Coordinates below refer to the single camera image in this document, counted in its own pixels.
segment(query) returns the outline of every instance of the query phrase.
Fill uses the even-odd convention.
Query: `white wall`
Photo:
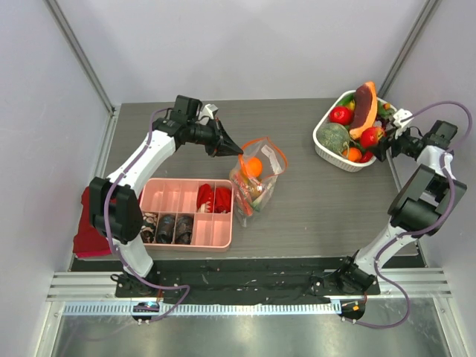
[[[387,99],[412,111],[438,100],[459,100],[476,117],[476,2],[442,1],[434,17],[402,68]],[[466,130],[463,111],[432,109],[413,123],[429,129],[434,120],[447,120]],[[464,317],[466,331],[476,338],[476,128],[455,155],[453,173],[468,191],[440,232],[422,239],[430,264],[442,266]],[[398,157],[396,169],[406,182],[416,165]]]
[[[380,85],[423,0],[60,0],[118,103],[337,97]]]
[[[43,1],[0,1],[0,348],[32,356],[107,114]]]

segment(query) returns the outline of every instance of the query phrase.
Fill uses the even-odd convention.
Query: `gray floor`
[[[405,308],[400,299],[369,300],[362,320],[390,324]],[[432,299],[413,299],[409,320],[386,330],[342,323],[335,315],[189,317],[131,325],[106,337],[131,323],[128,316],[65,317],[52,356],[451,356]]]
[[[214,102],[219,118],[239,144],[269,136],[284,151],[288,170],[274,195],[248,228],[235,220],[226,253],[151,251],[154,258],[333,257],[355,253],[385,226],[396,195],[388,163],[376,162],[347,173],[314,151],[312,130],[334,100],[231,100]],[[116,170],[147,133],[149,115],[171,103],[124,104],[106,168]],[[209,158],[203,147],[187,144],[155,177],[227,179],[236,158]],[[405,254],[415,254],[414,246]]]

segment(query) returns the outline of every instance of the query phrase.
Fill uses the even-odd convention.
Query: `wood grain surface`
[[[218,117],[239,144],[269,136],[289,161],[270,202],[247,228],[235,219],[225,253],[151,251],[154,259],[204,257],[334,257],[354,254],[388,220],[396,187],[387,163],[347,173],[320,158],[312,130],[333,99],[215,101]],[[134,152],[147,133],[150,113],[172,103],[133,103],[120,108],[106,174]],[[159,167],[155,177],[227,179],[237,158],[209,158],[187,144]],[[414,246],[402,254],[415,254]]]

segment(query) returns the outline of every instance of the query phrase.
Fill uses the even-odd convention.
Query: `orange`
[[[263,171],[263,164],[258,158],[250,158],[245,164],[245,169],[249,176],[258,177]]]
[[[349,151],[349,157],[347,157],[347,150],[342,152],[342,156],[344,156],[349,161],[359,162],[362,158],[362,153],[356,147],[351,147]]]

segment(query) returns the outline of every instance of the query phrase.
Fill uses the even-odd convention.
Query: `pink tray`
[[[213,190],[227,187],[231,190],[230,213],[197,213],[196,198],[199,187],[209,184]],[[160,219],[165,214],[193,217],[193,234],[190,245],[146,243],[148,249],[169,249],[176,251],[226,251],[231,244],[233,220],[233,186],[229,180],[198,180],[177,178],[151,178],[142,191],[142,212],[158,213]]]

